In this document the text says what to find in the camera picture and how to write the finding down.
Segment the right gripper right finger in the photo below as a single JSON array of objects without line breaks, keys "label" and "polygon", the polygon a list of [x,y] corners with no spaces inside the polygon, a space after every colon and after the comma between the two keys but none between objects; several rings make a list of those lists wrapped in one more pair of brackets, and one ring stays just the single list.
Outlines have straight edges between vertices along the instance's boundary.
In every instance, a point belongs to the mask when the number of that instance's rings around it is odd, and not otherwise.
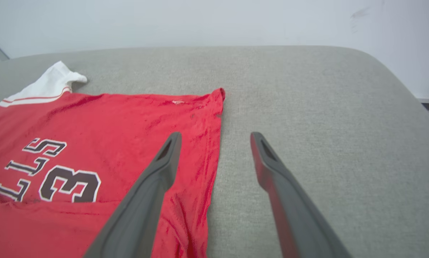
[{"label": "right gripper right finger", "polygon": [[298,180],[260,132],[250,136],[257,180],[269,198],[284,258],[350,258],[351,254]]}]

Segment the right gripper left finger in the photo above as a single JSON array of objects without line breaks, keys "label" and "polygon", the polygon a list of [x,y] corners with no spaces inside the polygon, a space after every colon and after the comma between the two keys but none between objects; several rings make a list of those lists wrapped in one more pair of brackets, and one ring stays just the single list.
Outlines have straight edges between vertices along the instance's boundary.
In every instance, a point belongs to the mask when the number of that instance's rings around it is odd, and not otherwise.
[{"label": "right gripper left finger", "polygon": [[175,182],[182,135],[170,134],[97,235],[85,258],[150,258],[165,193]]}]

